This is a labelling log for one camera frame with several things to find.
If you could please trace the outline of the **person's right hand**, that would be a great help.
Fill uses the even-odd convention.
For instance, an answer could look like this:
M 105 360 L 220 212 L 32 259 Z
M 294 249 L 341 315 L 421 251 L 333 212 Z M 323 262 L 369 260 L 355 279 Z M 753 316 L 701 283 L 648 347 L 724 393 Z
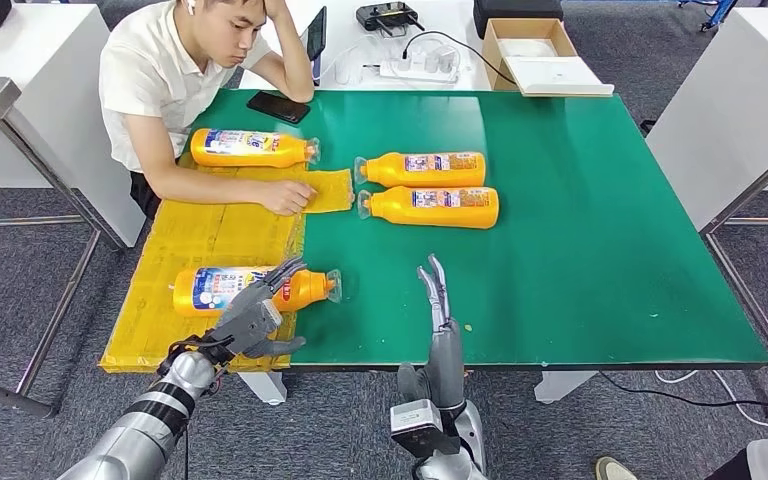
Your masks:
M 257 202 L 267 210 L 283 216 L 301 213 L 318 192 L 306 183 L 291 180 L 263 182 Z

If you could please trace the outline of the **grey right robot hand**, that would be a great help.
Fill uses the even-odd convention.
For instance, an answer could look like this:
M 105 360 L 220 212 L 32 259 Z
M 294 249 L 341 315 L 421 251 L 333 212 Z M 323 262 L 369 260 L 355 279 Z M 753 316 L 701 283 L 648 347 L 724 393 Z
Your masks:
M 434 254 L 428 256 L 428 262 L 431 271 L 423 266 L 417 268 L 431 311 L 432 335 L 428 360 L 419 369 L 410 363 L 402 363 L 397 371 L 397 385 L 406 401 L 428 399 L 438 409 L 452 410 L 465 402 L 460 325 L 451 314 L 446 275 L 441 262 Z

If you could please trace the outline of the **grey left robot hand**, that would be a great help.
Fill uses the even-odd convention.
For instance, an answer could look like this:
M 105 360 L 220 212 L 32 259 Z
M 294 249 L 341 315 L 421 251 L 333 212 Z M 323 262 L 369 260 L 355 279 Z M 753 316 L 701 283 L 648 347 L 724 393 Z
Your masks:
M 214 346 L 205 347 L 203 353 L 215 363 L 228 364 L 236 355 L 256 359 L 292 354 L 301 349 L 306 344 L 302 336 L 279 341 L 269 339 L 269 335 L 282 323 L 282 315 L 273 302 L 274 294 L 305 266 L 300 257 L 290 258 L 246 286 L 220 315 L 216 327 L 209 333 Z

